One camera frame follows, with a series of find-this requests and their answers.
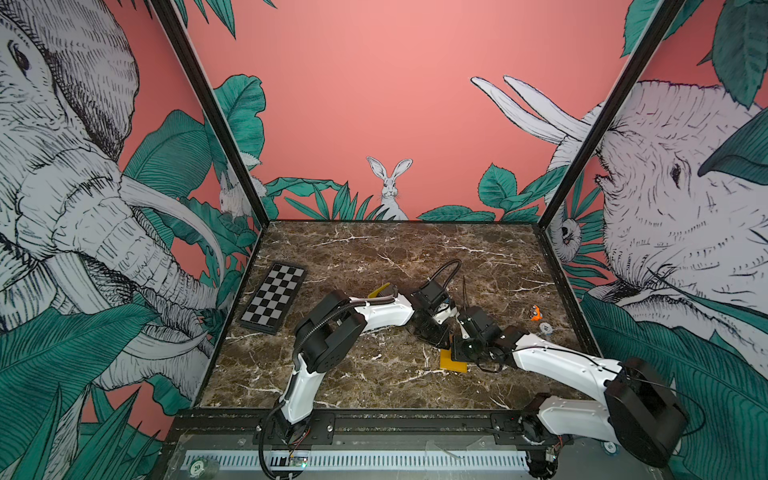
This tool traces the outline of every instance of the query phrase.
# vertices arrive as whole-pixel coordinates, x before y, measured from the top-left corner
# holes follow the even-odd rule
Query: marble surface
[[[554,327],[549,340],[581,350],[565,315],[532,229],[526,225],[427,223],[273,222],[237,307],[242,316],[272,260],[304,265],[304,280],[276,336],[232,322],[200,406],[272,407],[291,373],[293,329],[329,291],[367,296],[385,282],[414,290],[445,261],[462,260],[449,291],[462,305],[461,275],[468,302],[499,325],[538,331],[530,320],[539,305]],[[440,353],[393,327],[363,334],[338,367],[328,372],[315,407],[517,409],[536,392],[582,398],[548,377],[506,368],[494,374],[470,365],[467,373],[439,368]]]

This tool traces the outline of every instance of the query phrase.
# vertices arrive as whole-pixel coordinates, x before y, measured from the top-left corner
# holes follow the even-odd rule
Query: black and white checkerboard pattern
[[[301,266],[273,262],[240,324],[270,335],[277,333],[305,276]]]

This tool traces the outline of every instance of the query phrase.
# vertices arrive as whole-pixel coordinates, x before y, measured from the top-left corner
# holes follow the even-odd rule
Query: yellow block
[[[389,286],[389,282],[385,283],[384,285],[381,285],[376,290],[373,290],[373,292],[370,295],[368,295],[368,298],[376,298],[388,286]]]
[[[451,360],[451,350],[440,350],[440,368],[451,372],[467,373],[467,363]]]

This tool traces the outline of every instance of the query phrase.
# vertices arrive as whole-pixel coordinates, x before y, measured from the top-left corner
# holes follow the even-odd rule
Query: animal eye
[[[672,171],[670,172],[670,175],[672,176],[672,181],[674,181],[674,184],[677,185],[677,188],[680,188],[680,172],[682,170],[680,169],[680,165],[675,164],[674,167],[672,167]]]
[[[26,75],[27,70],[29,70],[29,59],[27,58],[27,55],[24,55],[22,51],[18,49],[18,44],[14,43],[12,40],[8,42],[8,51],[11,52],[17,66],[22,70],[24,75]]]

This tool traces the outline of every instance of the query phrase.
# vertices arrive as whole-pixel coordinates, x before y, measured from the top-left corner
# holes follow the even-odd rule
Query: rabbit illustration
[[[413,160],[409,158],[398,163],[397,167],[395,167],[395,170],[392,172],[391,177],[387,177],[386,169],[380,161],[373,157],[368,157],[368,163],[371,164],[373,173],[378,178],[384,180],[384,188],[382,188],[382,210],[386,209],[386,213],[382,220],[408,220],[408,216],[400,210],[400,207],[395,200],[398,195],[395,180],[413,165]]]

